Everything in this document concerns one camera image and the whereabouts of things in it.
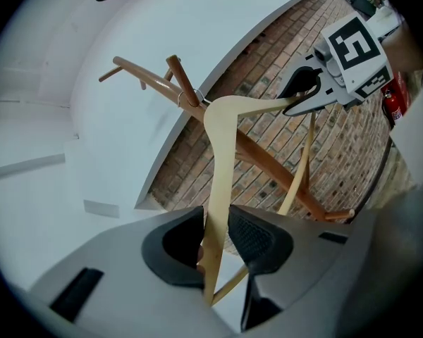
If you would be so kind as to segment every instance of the red object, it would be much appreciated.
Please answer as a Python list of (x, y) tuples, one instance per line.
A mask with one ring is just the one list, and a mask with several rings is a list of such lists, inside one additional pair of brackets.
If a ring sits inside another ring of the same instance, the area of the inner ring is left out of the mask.
[(406, 88), (400, 73), (395, 74), (395, 79), (381, 89), (384, 94), (384, 113), (393, 127), (406, 113), (410, 105), (409, 91)]

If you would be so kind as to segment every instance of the brick wall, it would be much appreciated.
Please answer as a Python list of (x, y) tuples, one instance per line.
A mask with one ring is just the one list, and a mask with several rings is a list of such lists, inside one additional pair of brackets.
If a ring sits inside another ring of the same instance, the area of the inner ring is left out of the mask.
[[(302, 0), (274, 21), (228, 67), (208, 93), (273, 99), (283, 70), (305, 54), (321, 29), (352, 11), (344, 0)], [(388, 139), (381, 97), (371, 96), (348, 112), (338, 104), (319, 112), (310, 152), (310, 189), (327, 210), (355, 208), (369, 189)], [(279, 112), (239, 121), (239, 129), (295, 172), (310, 115), (289, 118)], [(208, 204), (213, 151), (202, 124), (190, 121), (158, 172), (151, 193), (167, 210)], [(286, 192), (259, 168), (235, 161), (232, 202), (277, 211)], [(295, 202), (290, 216), (309, 213)], [(231, 243), (226, 242), (228, 250)]]

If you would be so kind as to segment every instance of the wooden coat rack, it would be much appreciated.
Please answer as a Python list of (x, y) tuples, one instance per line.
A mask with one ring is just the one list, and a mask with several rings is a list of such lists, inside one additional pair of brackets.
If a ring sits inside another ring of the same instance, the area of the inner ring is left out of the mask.
[[(166, 98), (171, 100), (173, 103), (177, 104), (183, 110), (187, 111), (191, 116), (195, 119), (204, 123), (204, 113), (207, 109), (207, 106), (204, 103), (201, 103), (197, 98), (195, 90), (193, 89), (181, 63), (180, 59), (177, 56), (170, 56), (166, 59), (168, 63), (169, 69), (166, 72), (164, 77), (159, 77), (158, 75), (148, 71), (130, 61), (125, 60), (119, 56), (116, 56), (113, 59), (113, 63), (117, 65), (116, 68), (110, 70), (106, 74), (102, 75), (99, 78), (100, 82), (108, 79), (112, 75), (125, 70), (128, 73), (134, 75), (140, 80), (141, 88), (146, 89), (146, 86), (149, 85), (153, 89), (157, 90), (160, 94), (164, 95)], [(172, 77), (176, 77), (178, 84), (180, 87), (174, 85), (170, 80)], [(283, 202), (279, 213), (286, 215), (291, 204), (293, 202), (294, 197), (296, 196), (301, 204), (311, 213), (312, 217), (316, 220), (320, 221), (327, 221), (327, 220), (336, 220), (336, 219), (344, 219), (344, 218), (351, 218), (354, 216), (355, 212), (353, 209), (348, 209), (344, 211), (334, 211), (334, 212), (326, 212), (323, 206), (312, 196), (309, 192), (309, 148), (310, 144), (312, 143), (313, 138), (313, 126), (314, 126), (314, 113), (311, 119), (311, 130), (309, 130), (309, 135), (307, 138), (307, 143), (304, 149), (304, 153), (302, 154), (300, 160), (300, 166), (298, 168), (297, 177), (293, 177), (293, 175), (288, 172), (282, 164), (280, 164), (273, 156), (271, 156), (267, 151), (263, 150), (256, 142), (250, 139), (246, 134), (242, 133), (240, 130), (236, 129), (236, 116), (239, 113), (250, 113), (251, 115), (257, 113), (263, 113), (265, 111), (272, 111), (272, 110), (279, 110), (284, 108), (288, 105), (286, 99), (279, 99), (277, 101), (258, 101), (256, 99), (251, 98), (244, 98), (241, 96), (226, 96), (223, 99), (222, 104), (226, 105), (229, 109), (233, 109), (233, 112), (236, 114), (235, 117), (228, 119), (230, 125), (228, 126), (228, 131), (230, 135), (230, 142), (232, 139), (236, 137), (236, 149), (237, 153), (235, 154), (235, 149), (233, 147), (231, 154), (235, 155), (235, 158), (240, 159), (242, 161), (247, 161), (256, 165), (259, 169), (265, 172), (272, 180), (277, 182), (277, 184), (284, 188), (288, 194)], [(213, 108), (214, 112), (208, 111), (208, 116), (215, 116), (216, 114), (223, 113), (224, 111), (227, 112), (225, 109), (219, 109), (216, 111)], [(215, 137), (212, 137), (214, 128), (217, 127), (219, 132), (216, 134)], [(212, 146), (214, 150), (217, 146), (223, 146), (225, 144), (216, 143), (219, 141), (219, 137), (222, 137), (227, 134), (222, 134), (222, 129), (219, 125), (212, 125), (209, 122), (206, 123), (206, 131), (209, 134), (209, 138), (212, 142)], [(236, 131), (235, 135), (231, 134), (231, 130)], [(218, 160), (218, 155), (220, 154), (219, 163), (224, 164), (226, 167), (220, 170), (217, 170), (215, 167), (215, 175), (216, 172), (219, 173), (220, 176), (214, 176), (214, 180), (219, 179), (225, 182), (230, 182), (229, 184), (223, 185), (223, 190), (226, 193), (223, 195), (224, 200), (230, 199), (230, 190), (227, 192), (228, 188), (231, 188), (231, 176), (233, 173), (233, 157), (227, 156), (229, 155), (229, 150), (224, 149), (222, 152), (214, 151), (216, 160)], [(221, 261), (221, 254), (223, 248), (223, 237), (226, 233), (226, 220), (223, 219), (227, 212), (223, 211), (228, 209), (228, 204), (223, 204), (224, 208), (220, 209), (218, 204), (213, 204), (212, 202), (212, 195), (213, 195), (213, 188), (210, 196), (210, 203), (209, 203), (209, 214), (210, 216), (207, 218), (206, 228), (205, 228), (205, 236), (204, 236), (204, 264), (206, 265), (206, 276), (205, 276), (205, 299), (207, 303), (213, 304), (216, 303), (219, 299), (224, 297), (227, 293), (229, 293), (234, 286), (241, 281), (244, 276), (247, 274), (247, 270), (245, 267), (242, 267), (237, 275), (232, 278), (231, 281), (226, 284), (223, 289), (217, 292), (214, 295), (214, 289), (216, 285), (216, 279), (219, 271), (219, 264)]]

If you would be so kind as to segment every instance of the black slot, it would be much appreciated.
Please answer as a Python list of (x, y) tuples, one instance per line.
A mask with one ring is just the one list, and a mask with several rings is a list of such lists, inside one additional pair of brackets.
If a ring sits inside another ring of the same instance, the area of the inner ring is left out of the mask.
[(104, 275), (97, 269), (83, 268), (50, 305), (50, 309), (73, 322)]
[(344, 244), (348, 240), (348, 237), (345, 237), (344, 235), (339, 235), (335, 233), (330, 232), (324, 232), (319, 235), (319, 238), (329, 240), (330, 242), (338, 243), (338, 244)]

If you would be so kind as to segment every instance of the red fire extinguisher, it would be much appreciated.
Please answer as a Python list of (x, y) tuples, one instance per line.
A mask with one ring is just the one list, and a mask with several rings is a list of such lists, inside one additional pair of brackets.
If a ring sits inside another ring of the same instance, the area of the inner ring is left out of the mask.
[(385, 109), (384, 113), (390, 125), (393, 127), (404, 116), (406, 112), (405, 104), (395, 91), (386, 90), (384, 93), (383, 105)]

